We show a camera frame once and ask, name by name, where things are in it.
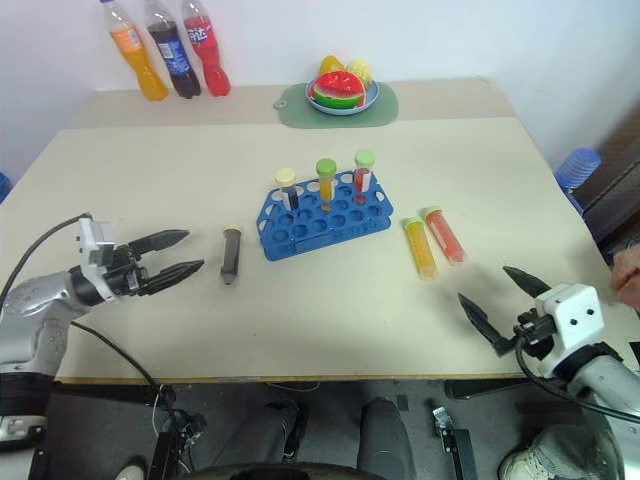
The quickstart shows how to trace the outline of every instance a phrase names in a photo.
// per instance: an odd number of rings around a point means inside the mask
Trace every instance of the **soda bottle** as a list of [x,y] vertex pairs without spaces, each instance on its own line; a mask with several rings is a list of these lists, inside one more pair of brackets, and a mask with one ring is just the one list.
[[160,101],[167,87],[149,62],[147,49],[127,12],[114,0],[100,0],[111,38],[138,77],[140,91],[149,101]]
[[191,46],[202,60],[204,80],[214,97],[223,97],[231,90],[227,74],[220,66],[218,42],[211,19],[200,0],[183,0],[182,18]]
[[173,17],[157,0],[146,0],[144,7],[147,30],[158,45],[176,92],[184,98],[200,95],[198,77],[191,68]]

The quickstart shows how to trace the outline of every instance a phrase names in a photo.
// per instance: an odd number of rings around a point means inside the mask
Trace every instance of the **robotic arm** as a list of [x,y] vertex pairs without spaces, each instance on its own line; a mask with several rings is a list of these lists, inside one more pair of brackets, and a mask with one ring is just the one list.
[[153,295],[176,285],[204,263],[178,263],[149,276],[138,264],[142,255],[175,245],[188,231],[164,230],[116,247],[108,223],[80,218],[79,224],[81,264],[27,280],[11,290],[4,302],[0,321],[2,478],[31,480],[44,475],[45,455],[36,447],[46,430],[46,407],[71,323],[102,302]]
[[[583,408],[606,459],[608,479],[640,479],[640,378],[611,347],[595,343],[604,328],[595,288],[551,288],[517,268],[504,270],[535,299],[535,308],[518,316],[515,336],[501,336],[478,305],[458,294],[467,317],[499,356],[515,350],[520,368],[534,383]],[[523,352],[538,360],[542,377],[563,380],[566,392],[538,379]]]

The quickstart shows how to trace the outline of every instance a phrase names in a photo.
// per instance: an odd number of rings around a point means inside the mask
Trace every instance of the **white wall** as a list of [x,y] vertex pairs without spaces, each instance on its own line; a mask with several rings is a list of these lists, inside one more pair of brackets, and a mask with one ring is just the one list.
[[[120,1],[142,26],[142,0]],[[552,165],[640,99],[637,0],[203,1],[235,85],[306,81],[328,53],[379,80],[487,77]],[[0,19],[0,170],[15,180],[92,90],[136,83],[98,0],[2,0]]]

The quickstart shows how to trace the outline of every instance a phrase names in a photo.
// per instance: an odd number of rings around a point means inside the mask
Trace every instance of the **test tube with yellow liquid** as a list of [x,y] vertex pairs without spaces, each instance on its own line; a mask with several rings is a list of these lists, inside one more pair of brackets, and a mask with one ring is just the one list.
[[[316,163],[316,172],[318,173],[318,182],[320,183],[320,200],[323,202],[330,202],[333,200],[335,191],[333,185],[333,179],[336,176],[338,166],[336,162],[330,158],[323,158]],[[324,203],[322,210],[325,212],[331,211],[331,206]]]
[[436,262],[433,260],[427,235],[424,230],[424,222],[420,217],[407,218],[404,221],[404,231],[409,239],[409,247],[416,268],[422,279],[433,279],[438,276]]

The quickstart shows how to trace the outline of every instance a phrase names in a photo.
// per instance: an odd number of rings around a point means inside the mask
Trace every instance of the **orange soda bottle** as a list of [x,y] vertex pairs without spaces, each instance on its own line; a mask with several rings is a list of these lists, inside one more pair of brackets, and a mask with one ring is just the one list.
[[100,3],[104,7],[104,16],[111,38],[124,59],[136,72],[140,91],[151,102],[164,99],[168,94],[167,87],[153,69],[135,24],[125,9],[115,0],[100,0]]

